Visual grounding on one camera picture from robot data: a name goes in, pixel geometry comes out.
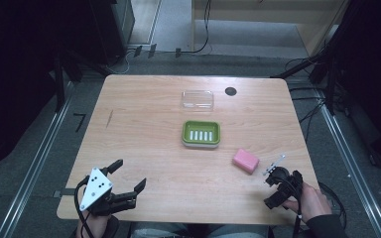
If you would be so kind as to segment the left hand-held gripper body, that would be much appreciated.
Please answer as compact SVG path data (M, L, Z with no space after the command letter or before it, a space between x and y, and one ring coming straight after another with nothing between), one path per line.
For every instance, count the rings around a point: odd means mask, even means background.
M87 210L95 216L106 216L136 207L137 192L114 194L113 182L108 178L115 169L93 168L87 179L85 191L78 205L80 211Z

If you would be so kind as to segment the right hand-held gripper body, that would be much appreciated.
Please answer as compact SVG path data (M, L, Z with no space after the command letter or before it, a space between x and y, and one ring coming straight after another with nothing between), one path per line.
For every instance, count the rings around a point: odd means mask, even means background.
M280 167L279 163L284 159L286 159L286 156L281 155L275 163L265 170L263 173L266 176L265 183L268 186L275 185L277 187L276 191L285 193L288 198L292 196L299 199L303 188L303 177L298 171L293 171L290 174L286 168Z

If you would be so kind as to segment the pink soap bar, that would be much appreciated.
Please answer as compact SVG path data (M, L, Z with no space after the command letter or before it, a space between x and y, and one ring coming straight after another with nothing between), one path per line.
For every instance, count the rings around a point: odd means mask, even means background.
M259 159L251 153L239 149L234 155L232 163L244 172L252 175L259 165Z

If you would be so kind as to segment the green soap dish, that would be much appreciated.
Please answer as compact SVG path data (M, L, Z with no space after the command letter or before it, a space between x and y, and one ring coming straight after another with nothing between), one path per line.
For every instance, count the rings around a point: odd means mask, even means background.
M192 148L216 148L220 143L220 125L210 121L186 121L182 142Z

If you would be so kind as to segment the person's right hand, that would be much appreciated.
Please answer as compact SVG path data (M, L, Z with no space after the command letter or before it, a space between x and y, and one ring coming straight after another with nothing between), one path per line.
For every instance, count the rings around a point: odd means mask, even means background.
M299 200L286 200L283 206L296 213L300 212L304 223L315 217L332 214L327 197L320 190L305 182Z

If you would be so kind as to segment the person's left hand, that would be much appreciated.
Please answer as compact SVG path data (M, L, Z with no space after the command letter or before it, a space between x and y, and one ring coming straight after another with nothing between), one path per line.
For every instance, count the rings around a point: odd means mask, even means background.
M85 210L82 212L82 216L86 221L93 238L109 238L113 234L110 226L110 215L95 216ZM81 220L78 220L75 238L90 238Z

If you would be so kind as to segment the black stand legs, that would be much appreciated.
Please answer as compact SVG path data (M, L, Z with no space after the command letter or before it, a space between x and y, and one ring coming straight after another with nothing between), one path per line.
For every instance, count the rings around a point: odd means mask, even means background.
M109 70L81 56L75 51L56 51L54 52L54 74L56 84L57 105L56 111L61 112L66 102L64 90L64 75L66 74L70 81L81 81L82 72L79 66L84 64L95 72L106 77L110 74Z

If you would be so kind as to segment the clear plastic lid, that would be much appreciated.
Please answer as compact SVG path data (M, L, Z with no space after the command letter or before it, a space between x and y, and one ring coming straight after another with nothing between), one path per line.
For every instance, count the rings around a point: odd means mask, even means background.
M212 111L214 95L209 90L185 90L182 93L181 105L191 111Z

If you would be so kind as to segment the black tripod stand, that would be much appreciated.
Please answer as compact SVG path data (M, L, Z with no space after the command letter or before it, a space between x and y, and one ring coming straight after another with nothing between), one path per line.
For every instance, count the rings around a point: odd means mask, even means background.
M325 87L325 100L324 104L328 112L334 114L334 91L337 80L337 50L340 47L346 31L349 28L349 23L343 20L334 31L330 40L324 45L324 47L314 56L304 59L302 62L285 70L276 75L272 75L272 78L288 78L295 73L306 69L308 66L313 66L313 71L309 74L309 80L311 83L320 83L325 77L327 83Z

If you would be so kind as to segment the dark cabinet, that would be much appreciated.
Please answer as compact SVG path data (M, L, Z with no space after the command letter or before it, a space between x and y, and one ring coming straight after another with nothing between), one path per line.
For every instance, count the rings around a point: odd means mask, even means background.
M90 0L90 4L102 45L101 61L111 64L126 56L135 25L131 0Z

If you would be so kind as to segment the metal floor rail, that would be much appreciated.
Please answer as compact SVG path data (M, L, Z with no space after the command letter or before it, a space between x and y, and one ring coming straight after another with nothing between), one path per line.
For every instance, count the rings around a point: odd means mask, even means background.
M44 139L42 140L15 197L10 203L6 216L0 226L0 238L12 237L70 107L73 93L74 83L69 82L64 90L65 102L61 109L54 114Z
M381 208L368 183L366 182L359 165L357 165L355 157L351 152L345 137L343 136L336 118L330 114L326 107L323 107L320 111L333 141L339 150L348 175L353 183L357 195L359 196L361 204L371 223L376 237L381 238Z

